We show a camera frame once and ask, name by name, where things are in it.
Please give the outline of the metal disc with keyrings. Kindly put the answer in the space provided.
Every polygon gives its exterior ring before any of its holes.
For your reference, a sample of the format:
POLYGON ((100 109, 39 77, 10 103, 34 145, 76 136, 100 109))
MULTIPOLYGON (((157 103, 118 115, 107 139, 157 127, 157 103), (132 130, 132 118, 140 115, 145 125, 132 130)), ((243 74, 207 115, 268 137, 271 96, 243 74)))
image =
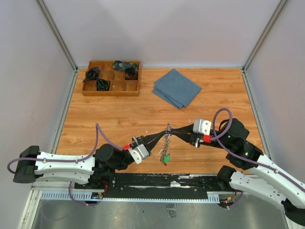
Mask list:
POLYGON ((172 126, 170 123, 167 124, 167 127, 165 129, 166 131, 166 134, 163 136, 163 146, 159 152, 160 154, 160 162, 163 163, 163 158, 168 155, 168 150, 169 150, 169 146, 170 146, 170 137, 171 137, 171 129, 172 129, 172 126))

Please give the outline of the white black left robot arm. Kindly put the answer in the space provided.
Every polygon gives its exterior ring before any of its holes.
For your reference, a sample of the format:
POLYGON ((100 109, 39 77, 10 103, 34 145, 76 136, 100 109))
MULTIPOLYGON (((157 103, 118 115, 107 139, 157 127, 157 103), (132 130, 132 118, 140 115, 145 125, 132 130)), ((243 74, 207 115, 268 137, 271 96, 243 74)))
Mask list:
POLYGON ((132 142, 123 148, 107 143, 95 147, 88 155, 55 155, 40 151, 39 146, 29 146, 15 160, 13 182, 68 181, 96 189, 102 184, 102 177, 110 176, 115 170, 126 170, 130 164, 140 164, 148 158, 164 135, 162 131, 133 137, 132 142))

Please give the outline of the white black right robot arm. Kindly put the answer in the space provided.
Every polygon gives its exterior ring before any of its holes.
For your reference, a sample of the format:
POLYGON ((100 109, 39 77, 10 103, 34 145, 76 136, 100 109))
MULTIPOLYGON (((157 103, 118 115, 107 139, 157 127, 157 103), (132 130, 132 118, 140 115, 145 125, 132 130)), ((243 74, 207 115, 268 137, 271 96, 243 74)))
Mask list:
POLYGON ((248 171, 260 181, 247 179, 235 169, 223 166, 218 172, 216 186, 226 191, 236 189, 247 192, 275 205, 296 224, 305 224, 305 184, 299 181, 275 162, 261 149, 247 141, 249 131, 236 118, 225 119, 217 130, 204 119, 194 124, 170 130, 183 141, 194 147, 211 146, 227 151, 226 159, 235 167, 248 171))

